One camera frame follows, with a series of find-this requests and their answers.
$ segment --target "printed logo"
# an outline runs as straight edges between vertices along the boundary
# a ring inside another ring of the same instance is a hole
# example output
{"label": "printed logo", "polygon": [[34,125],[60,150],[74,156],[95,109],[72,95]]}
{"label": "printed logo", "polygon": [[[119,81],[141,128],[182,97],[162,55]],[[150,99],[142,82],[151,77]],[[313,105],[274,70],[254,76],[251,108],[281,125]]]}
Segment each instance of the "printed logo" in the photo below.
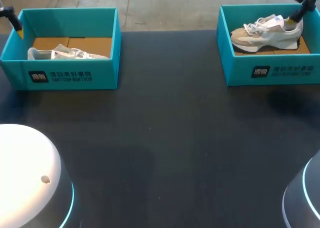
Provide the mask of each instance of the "printed logo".
{"label": "printed logo", "polygon": [[34,83],[48,83],[49,80],[45,71],[29,71],[32,82]]}
{"label": "printed logo", "polygon": [[252,78],[265,78],[268,76],[270,66],[255,66],[252,71]]}

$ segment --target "shoe box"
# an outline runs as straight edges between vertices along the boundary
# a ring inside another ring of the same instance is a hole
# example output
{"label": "shoe box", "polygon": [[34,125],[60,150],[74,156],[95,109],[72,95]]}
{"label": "shoe box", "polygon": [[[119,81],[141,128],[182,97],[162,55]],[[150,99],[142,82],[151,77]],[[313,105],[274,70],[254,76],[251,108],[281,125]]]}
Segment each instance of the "shoe box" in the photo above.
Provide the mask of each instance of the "shoe box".
{"label": "shoe box", "polygon": [[[121,52],[117,9],[25,9],[18,18],[24,39],[12,30],[1,55],[2,69],[15,89],[117,88]],[[27,60],[30,47],[52,50],[59,44],[109,59]]]}
{"label": "shoe box", "polygon": [[296,50],[263,47],[257,53],[234,49],[230,33],[271,14],[288,17],[300,4],[221,6],[217,44],[228,86],[320,83],[320,13],[303,17],[303,33]]}

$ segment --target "black table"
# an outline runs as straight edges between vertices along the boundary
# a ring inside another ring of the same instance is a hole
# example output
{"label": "black table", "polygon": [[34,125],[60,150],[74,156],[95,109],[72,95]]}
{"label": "black table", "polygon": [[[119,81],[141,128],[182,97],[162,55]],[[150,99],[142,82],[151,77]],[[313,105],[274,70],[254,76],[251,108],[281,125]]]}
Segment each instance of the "black table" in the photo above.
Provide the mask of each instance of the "black table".
{"label": "black table", "polygon": [[16,92],[0,73],[0,122],[56,145],[84,228],[285,227],[320,87],[227,87],[215,31],[123,33],[121,53],[115,91]]}

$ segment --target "shoelace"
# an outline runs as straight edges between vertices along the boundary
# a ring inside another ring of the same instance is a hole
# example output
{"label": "shoelace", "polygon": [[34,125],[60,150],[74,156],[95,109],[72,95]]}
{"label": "shoelace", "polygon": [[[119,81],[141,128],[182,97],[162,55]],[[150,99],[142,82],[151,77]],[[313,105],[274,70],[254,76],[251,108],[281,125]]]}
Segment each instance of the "shoelace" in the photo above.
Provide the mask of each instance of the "shoelace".
{"label": "shoelace", "polygon": [[74,56],[75,56],[75,57],[82,56],[82,57],[85,57],[85,58],[87,58],[87,59],[93,59],[92,57],[90,57],[90,56],[88,55],[87,52],[82,51],[82,50],[80,50],[80,49],[74,49],[74,48],[73,48],[72,51],[74,51]]}
{"label": "shoelace", "polygon": [[268,31],[268,28],[266,26],[263,26],[260,21],[263,18],[259,18],[254,24],[244,24],[244,30],[249,34],[253,35],[260,31]]}

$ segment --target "white sneaker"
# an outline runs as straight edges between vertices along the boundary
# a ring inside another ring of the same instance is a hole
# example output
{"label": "white sneaker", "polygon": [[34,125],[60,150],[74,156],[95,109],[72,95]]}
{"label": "white sneaker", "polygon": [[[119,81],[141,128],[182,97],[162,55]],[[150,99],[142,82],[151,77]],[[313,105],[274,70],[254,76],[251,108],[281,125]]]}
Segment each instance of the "white sneaker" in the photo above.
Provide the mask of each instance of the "white sneaker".
{"label": "white sneaker", "polygon": [[49,59],[109,59],[106,56],[88,54],[80,49],[70,49],[59,44],[53,50],[38,50],[29,48],[28,60],[49,60]]}
{"label": "white sneaker", "polygon": [[281,15],[262,22],[258,19],[254,24],[244,24],[244,28],[234,30],[230,35],[234,46],[251,53],[263,46],[274,46],[279,49],[297,49],[303,31],[303,21],[292,24]]}

